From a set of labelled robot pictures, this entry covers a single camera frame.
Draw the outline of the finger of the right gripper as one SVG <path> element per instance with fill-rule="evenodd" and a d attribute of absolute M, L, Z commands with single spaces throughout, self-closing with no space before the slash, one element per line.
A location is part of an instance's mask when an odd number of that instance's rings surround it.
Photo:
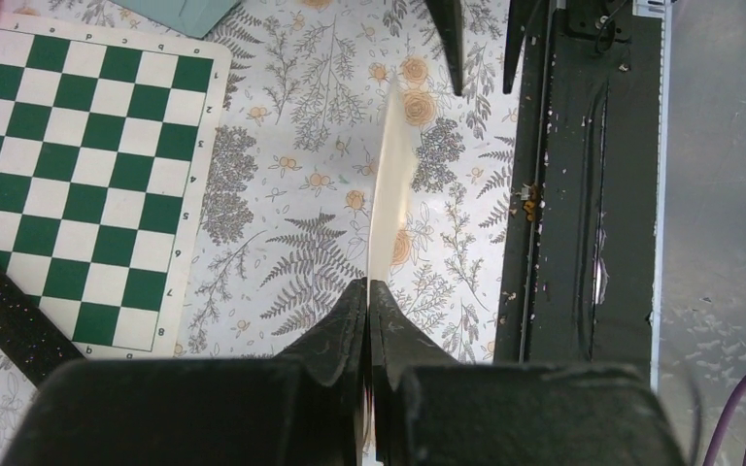
<path fill-rule="evenodd" d="M 425 0 L 425 5 L 441 40 L 453 93 L 460 97 L 464 87 L 461 1 Z"/>
<path fill-rule="evenodd" d="M 503 62 L 502 91 L 512 91 L 519 57 L 533 17 L 540 5 L 538 0 L 511 0 L 508 9 L 506 44 Z"/>

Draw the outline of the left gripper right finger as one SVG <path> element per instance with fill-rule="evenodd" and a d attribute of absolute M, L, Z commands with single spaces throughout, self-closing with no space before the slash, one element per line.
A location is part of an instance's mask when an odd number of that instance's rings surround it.
<path fill-rule="evenodd" d="M 368 288 L 376 457 L 386 465 L 684 465 L 623 364 L 463 364 Z"/>

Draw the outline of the grey-blue envelope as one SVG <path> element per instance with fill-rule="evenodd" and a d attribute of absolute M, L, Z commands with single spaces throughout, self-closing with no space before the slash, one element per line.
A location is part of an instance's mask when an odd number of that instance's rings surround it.
<path fill-rule="evenodd" d="M 113 0 L 113 3 L 181 34 L 201 39 L 239 0 Z"/>

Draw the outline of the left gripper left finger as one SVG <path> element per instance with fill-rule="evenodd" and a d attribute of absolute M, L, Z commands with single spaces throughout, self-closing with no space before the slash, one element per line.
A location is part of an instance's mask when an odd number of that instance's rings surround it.
<path fill-rule="evenodd" d="M 40 386 L 6 465 L 357 465 L 367 282 L 271 358 L 87 360 Z"/>

